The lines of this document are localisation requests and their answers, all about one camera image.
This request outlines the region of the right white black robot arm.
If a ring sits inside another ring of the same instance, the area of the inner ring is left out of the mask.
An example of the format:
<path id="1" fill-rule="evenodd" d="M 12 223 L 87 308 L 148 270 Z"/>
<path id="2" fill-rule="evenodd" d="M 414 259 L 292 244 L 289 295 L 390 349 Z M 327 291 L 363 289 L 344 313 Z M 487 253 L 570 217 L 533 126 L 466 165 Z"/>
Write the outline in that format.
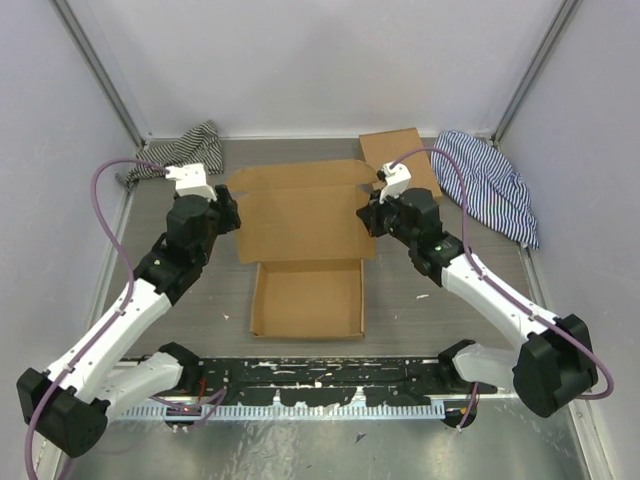
<path id="1" fill-rule="evenodd" d="M 511 347 L 500 350 L 461 341 L 439 359 L 442 387 L 462 394 L 474 382 L 514 391 L 534 414 L 547 418 L 598 382 L 587 325 L 559 317 L 497 278 L 443 228 L 430 191 L 411 188 L 397 197 L 374 191 L 358 218 L 369 235 L 390 235 L 408 250 L 414 268 L 487 319 Z"/>

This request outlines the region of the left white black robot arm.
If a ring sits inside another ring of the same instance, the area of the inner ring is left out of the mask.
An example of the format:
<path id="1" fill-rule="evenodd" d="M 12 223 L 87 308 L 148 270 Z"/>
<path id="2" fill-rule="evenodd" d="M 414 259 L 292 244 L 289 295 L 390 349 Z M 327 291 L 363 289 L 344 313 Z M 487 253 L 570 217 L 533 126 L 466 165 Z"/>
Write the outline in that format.
<path id="1" fill-rule="evenodd" d="M 166 230 L 133 270 L 125 289 L 100 320 L 61 358 L 17 381 L 25 423 L 70 458 L 90 451 L 110 420 L 144 399 L 172 390 L 194 394 L 199 359 L 170 343 L 119 378 L 107 376 L 141 334 L 200 278 L 215 240 L 241 225 L 224 185 L 176 193 Z"/>

